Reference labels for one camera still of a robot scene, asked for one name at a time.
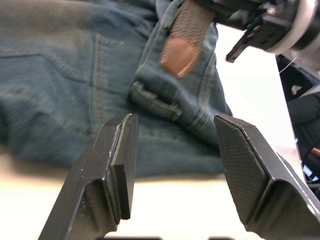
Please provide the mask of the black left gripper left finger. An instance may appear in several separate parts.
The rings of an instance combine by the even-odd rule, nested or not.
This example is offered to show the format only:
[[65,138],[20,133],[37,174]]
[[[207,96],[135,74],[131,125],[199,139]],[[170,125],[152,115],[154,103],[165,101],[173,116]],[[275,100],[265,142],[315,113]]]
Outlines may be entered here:
[[101,240],[131,217],[139,117],[106,122],[70,169],[41,240]]

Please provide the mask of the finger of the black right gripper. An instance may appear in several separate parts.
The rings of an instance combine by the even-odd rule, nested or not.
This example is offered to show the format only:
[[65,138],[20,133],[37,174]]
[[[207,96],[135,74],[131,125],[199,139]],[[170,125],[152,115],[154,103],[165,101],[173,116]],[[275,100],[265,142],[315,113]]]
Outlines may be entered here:
[[229,63],[234,63],[235,60],[240,56],[240,54],[250,46],[250,43],[254,36],[255,34],[253,33],[253,30],[247,30],[238,40],[238,42],[233,46],[231,51],[225,56],[225,60]]
[[214,22],[238,30],[245,30],[256,17],[262,0],[197,0],[197,3],[213,11]]

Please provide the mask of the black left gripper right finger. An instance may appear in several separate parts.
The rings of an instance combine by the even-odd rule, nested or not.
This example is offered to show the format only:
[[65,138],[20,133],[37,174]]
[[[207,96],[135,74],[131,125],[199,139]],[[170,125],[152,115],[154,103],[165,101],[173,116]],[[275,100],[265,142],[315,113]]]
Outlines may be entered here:
[[239,219],[265,240],[317,240],[320,201],[258,128],[227,115],[214,119],[224,175]]

